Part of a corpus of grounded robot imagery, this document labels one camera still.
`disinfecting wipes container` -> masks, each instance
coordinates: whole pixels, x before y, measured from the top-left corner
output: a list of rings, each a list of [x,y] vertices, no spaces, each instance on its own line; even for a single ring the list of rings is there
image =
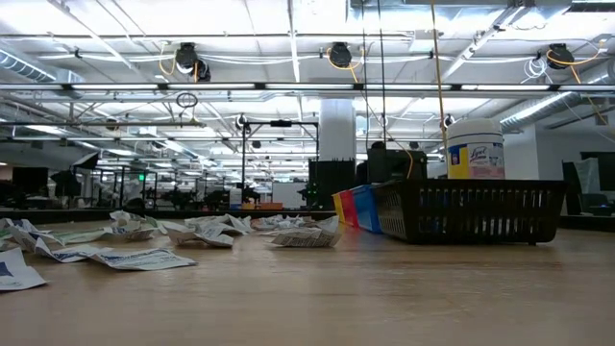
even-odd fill
[[[504,137],[489,119],[461,120],[449,126],[450,179],[504,179]]]

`yellow bin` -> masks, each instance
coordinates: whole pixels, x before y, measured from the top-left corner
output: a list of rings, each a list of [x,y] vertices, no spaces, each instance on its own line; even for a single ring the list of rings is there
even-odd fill
[[[344,209],[342,209],[342,200],[339,197],[339,192],[333,195],[333,203],[335,204],[335,213],[339,216],[339,222],[344,223]]]

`wooden table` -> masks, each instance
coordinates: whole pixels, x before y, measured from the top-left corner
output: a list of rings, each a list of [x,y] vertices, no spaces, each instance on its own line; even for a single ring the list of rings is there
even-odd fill
[[[88,229],[101,223],[72,224]],[[26,255],[50,284],[0,295],[3,345],[613,345],[615,235],[410,246],[347,230],[333,249],[244,236],[120,272]],[[166,237],[119,248],[172,247]]]

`computer monitor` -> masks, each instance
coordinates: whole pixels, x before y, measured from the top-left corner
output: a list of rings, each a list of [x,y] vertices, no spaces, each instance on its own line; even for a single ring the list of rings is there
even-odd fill
[[[369,183],[384,183],[391,180],[405,180],[410,169],[410,157],[413,158],[412,172],[409,179],[427,179],[427,155],[422,151],[368,149],[367,165]]]

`black plastic basket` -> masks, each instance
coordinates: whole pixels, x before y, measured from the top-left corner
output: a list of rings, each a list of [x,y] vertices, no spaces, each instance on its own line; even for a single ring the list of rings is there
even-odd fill
[[[424,180],[374,187],[382,232],[411,243],[549,242],[565,182]]]

